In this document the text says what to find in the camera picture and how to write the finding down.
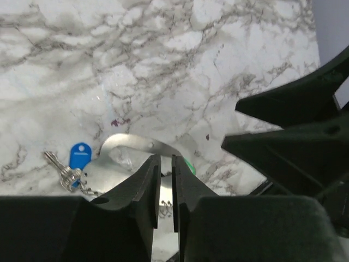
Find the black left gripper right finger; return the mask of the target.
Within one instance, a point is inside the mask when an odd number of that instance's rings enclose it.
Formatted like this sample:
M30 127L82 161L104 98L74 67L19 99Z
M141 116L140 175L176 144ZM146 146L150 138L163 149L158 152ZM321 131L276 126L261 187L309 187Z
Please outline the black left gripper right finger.
M219 196L172 158L180 261L337 261L324 208L305 196Z

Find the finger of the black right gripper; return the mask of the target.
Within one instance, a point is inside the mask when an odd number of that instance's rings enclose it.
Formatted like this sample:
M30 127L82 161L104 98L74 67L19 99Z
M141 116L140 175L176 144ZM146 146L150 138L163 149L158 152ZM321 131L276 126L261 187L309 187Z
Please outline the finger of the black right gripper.
M288 194L324 195L348 178L348 114L284 130L229 135L221 147Z
M334 94L348 78L348 48L296 81L240 99L235 110L281 128L340 115Z

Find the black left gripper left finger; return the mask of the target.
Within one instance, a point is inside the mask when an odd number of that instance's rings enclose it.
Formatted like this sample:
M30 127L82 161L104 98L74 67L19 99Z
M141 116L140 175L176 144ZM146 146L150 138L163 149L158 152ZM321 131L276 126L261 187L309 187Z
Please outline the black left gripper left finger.
M1 261L150 261L158 226L161 160L88 201L1 197Z

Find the green key tag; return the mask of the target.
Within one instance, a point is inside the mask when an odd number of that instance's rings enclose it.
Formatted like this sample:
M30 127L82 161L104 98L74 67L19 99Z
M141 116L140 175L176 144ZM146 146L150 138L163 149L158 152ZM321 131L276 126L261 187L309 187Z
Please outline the green key tag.
M190 171L196 175L196 168L185 158L184 159L185 163L187 164L188 168L190 169Z

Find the silver key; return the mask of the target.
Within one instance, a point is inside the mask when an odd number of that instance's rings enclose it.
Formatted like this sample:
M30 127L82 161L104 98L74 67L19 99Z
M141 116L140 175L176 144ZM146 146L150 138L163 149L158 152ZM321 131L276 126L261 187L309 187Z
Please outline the silver key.
M44 156L58 171L62 187L72 193L77 191L80 185L82 171L79 168L72 169L71 167L62 164L51 151L45 151Z

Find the blue key tag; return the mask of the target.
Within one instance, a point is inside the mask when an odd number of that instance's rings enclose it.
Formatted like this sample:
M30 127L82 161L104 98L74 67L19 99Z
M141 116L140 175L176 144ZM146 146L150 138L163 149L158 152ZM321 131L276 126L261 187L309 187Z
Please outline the blue key tag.
M74 175L74 181L72 182L70 189L72 192L76 191L80 185L81 177L85 175L83 169L91 162L92 149L91 147L80 142L75 144L70 150L69 167L73 170L78 170L77 174Z

